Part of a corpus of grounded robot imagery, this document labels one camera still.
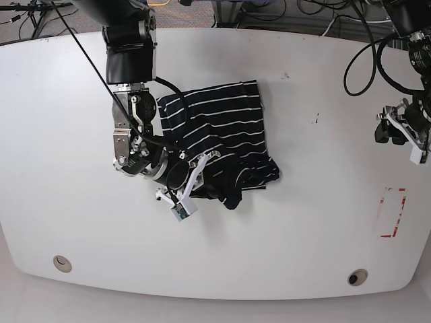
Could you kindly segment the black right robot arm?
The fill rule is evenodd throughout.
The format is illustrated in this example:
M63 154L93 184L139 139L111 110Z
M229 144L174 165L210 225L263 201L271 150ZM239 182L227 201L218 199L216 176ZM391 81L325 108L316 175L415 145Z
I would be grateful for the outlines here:
M127 176L141 175L161 185L156 199L170 205L182 221L197 211L192 194L204 185L203 171L218 151L196 154L156 136L152 121L156 99L146 83L171 89L185 108L183 93L156 75L156 15L147 1L74 1L74 6L102 26L106 75L102 83L112 97L114 167Z

